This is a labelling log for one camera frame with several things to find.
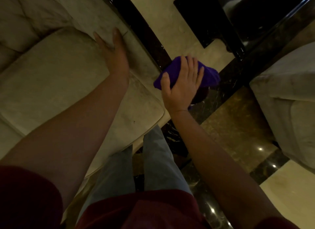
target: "cream sofa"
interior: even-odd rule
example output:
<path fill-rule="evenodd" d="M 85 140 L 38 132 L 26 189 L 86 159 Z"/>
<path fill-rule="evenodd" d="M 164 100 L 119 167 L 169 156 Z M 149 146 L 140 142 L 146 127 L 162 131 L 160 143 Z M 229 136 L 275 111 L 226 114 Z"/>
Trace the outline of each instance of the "cream sofa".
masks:
<path fill-rule="evenodd" d="M 278 60 L 254 78 L 250 87 L 283 153 L 313 171 L 315 42 Z"/>
<path fill-rule="evenodd" d="M 127 94 L 87 177 L 111 154 L 130 144 L 136 151 L 146 132 L 170 119 L 153 87 L 159 67 L 110 0 L 0 1 L 0 157 L 108 76 L 93 31 L 112 44 L 112 28 L 120 29 L 131 71 Z"/>

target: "microfiber towel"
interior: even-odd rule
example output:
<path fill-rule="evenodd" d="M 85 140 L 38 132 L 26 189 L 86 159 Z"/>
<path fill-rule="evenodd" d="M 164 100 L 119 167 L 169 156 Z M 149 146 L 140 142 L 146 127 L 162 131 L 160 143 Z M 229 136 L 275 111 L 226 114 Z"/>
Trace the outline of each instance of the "microfiber towel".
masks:
<path fill-rule="evenodd" d="M 167 72 L 169 75 L 170 80 L 170 87 L 172 88 L 176 80 L 179 76 L 180 71 L 180 56 L 176 57 L 172 63 L 159 75 L 159 77 L 154 81 L 153 85 L 155 88 L 161 90 L 161 79 L 164 72 Z M 198 72 L 201 69 L 201 67 L 204 67 L 204 75 L 201 81 L 200 87 L 215 87 L 220 82 L 220 76 L 219 73 L 210 67 L 205 66 L 203 63 L 198 61 Z"/>

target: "leg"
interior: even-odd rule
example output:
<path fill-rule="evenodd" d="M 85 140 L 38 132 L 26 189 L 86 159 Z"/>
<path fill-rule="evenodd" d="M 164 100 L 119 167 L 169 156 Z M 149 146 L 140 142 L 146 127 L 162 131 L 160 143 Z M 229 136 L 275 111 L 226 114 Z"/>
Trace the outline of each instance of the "leg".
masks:
<path fill-rule="evenodd" d="M 79 213 L 80 219 L 86 208 L 100 200 L 136 192 L 132 169 L 132 145 L 110 156 L 101 169 L 96 184 Z"/>
<path fill-rule="evenodd" d="M 144 136 L 143 157 L 145 191 L 180 189 L 192 194 L 158 125 Z"/>

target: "hand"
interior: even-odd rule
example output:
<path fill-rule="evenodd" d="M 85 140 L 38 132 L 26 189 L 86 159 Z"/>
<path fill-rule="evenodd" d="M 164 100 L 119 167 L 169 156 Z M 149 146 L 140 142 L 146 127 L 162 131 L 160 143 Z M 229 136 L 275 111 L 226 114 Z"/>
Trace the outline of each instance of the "hand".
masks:
<path fill-rule="evenodd" d="M 109 74 L 127 80 L 129 83 L 129 63 L 124 40 L 118 28 L 113 29 L 114 49 L 108 47 L 108 44 L 96 32 L 93 32 L 93 35 L 102 50 Z"/>
<path fill-rule="evenodd" d="M 164 105 L 171 116 L 176 112 L 188 110 L 201 84 L 204 73 L 204 67 L 202 67 L 198 74 L 198 60 L 196 58 L 192 59 L 191 55 L 188 55 L 188 61 L 184 56 L 180 58 L 180 72 L 173 88 L 170 88 L 167 72 L 163 74 L 161 79 Z"/>

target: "maroon sleeve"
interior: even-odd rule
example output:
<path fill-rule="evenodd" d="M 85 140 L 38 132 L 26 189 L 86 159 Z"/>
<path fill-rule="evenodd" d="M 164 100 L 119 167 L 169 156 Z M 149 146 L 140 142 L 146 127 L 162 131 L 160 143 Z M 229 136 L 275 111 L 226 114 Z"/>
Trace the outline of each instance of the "maroon sleeve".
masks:
<path fill-rule="evenodd" d="M 20 167 L 0 166 L 0 228 L 59 228 L 62 207 L 49 180 Z"/>
<path fill-rule="evenodd" d="M 270 217 L 260 222 L 255 229 L 299 229 L 284 217 Z"/>

